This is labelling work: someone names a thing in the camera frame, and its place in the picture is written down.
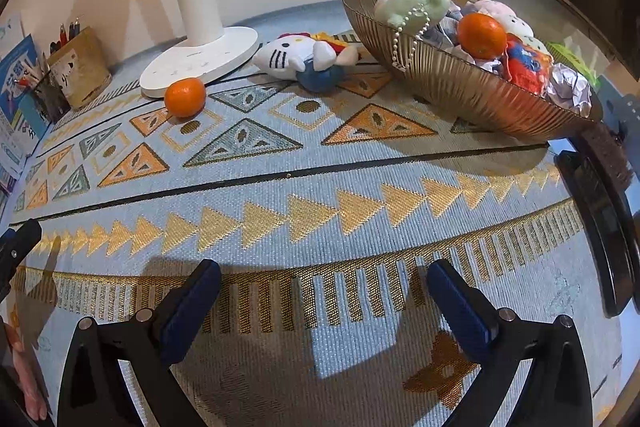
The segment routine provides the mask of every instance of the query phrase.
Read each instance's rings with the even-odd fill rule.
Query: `lamp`
[[[156,57],[140,76],[142,92],[162,98],[167,87],[188,76],[207,74],[207,81],[244,64],[258,49],[252,28],[224,28],[216,0],[178,0],[187,39]]]

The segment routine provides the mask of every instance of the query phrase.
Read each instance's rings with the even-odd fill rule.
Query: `pen holder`
[[[47,62],[55,82],[76,110],[95,99],[111,83],[100,42],[90,27],[53,53]]]
[[[62,88],[53,79],[50,71],[32,91],[38,108],[51,123],[56,123],[71,109]]]

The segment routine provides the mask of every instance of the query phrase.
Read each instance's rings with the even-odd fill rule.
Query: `orange triangle pattern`
[[[31,198],[31,201],[27,205],[27,210],[43,206],[43,204],[47,204],[47,201],[49,201],[49,195],[47,194],[47,181],[45,180],[33,198]]]
[[[141,114],[140,116],[132,118],[129,121],[131,122],[133,127],[140,131],[140,134],[142,134],[142,136],[147,137],[168,119],[169,111],[167,111],[166,107],[161,107],[160,109],[156,109],[155,111]]]
[[[62,151],[53,153],[47,158],[47,171],[49,172],[49,174],[51,174],[51,171],[56,168],[56,165],[58,165],[62,161],[62,158],[66,156],[66,153],[71,150],[71,147],[73,147],[73,145],[64,148]]]
[[[367,140],[435,136],[433,129],[400,114],[370,103],[332,132],[322,145],[338,145]]]
[[[167,172],[169,165],[164,163],[160,157],[146,143],[138,147],[122,160],[113,171],[107,174],[98,187],[108,187],[116,183],[135,180],[144,176],[152,176]]]
[[[391,82],[391,75],[381,71],[380,73],[351,73],[338,85],[364,98],[371,98],[389,82]]]

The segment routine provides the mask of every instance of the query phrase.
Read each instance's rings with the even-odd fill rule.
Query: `orange in bowl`
[[[493,17],[469,13],[458,23],[458,41],[473,58],[494,60],[507,48],[507,33]]]
[[[207,100],[207,91],[198,78],[174,82],[164,93],[164,105],[178,118],[189,118],[200,112]]]

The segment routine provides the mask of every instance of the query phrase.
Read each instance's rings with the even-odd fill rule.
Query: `bowl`
[[[354,31],[391,75],[434,105],[483,128],[532,140],[572,137],[594,125],[500,76],[418,41],[405,71],[392,65],[395,30],[373,18],[377,0],[342,0]],[[398,57],[407,64],[414,36],[400,34]]]

